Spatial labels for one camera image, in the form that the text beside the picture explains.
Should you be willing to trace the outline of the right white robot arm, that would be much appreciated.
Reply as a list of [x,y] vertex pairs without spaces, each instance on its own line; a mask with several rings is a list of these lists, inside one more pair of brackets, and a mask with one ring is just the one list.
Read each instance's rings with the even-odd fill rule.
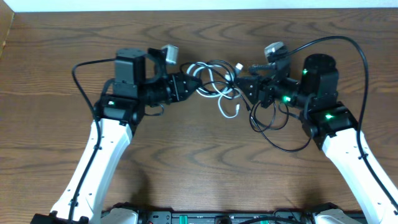
[[339,73],[333,57],[313,54],[305,59],[302,77],[290,77],[288,59],[267,65],[266,76],[250,68],[237,78],[238,88],[254,105],[267,108],[279,101],[300,109],[306,135],[339,170],[368,223],[397,223],[397,187],[371,152],[359,121],[338,101]]

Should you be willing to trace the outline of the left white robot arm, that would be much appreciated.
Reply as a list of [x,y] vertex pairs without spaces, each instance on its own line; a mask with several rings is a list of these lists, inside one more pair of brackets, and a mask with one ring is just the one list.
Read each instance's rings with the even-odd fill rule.
[[101,223],[104,200],[123,152],[132,142],[146,106],[186,100],[202,81],[183,72],[168,73],[177,63],[178,47],[119,49],[114,78],[90,104],[93,122],[77,168],[48,215],[36,213],[32,223]]

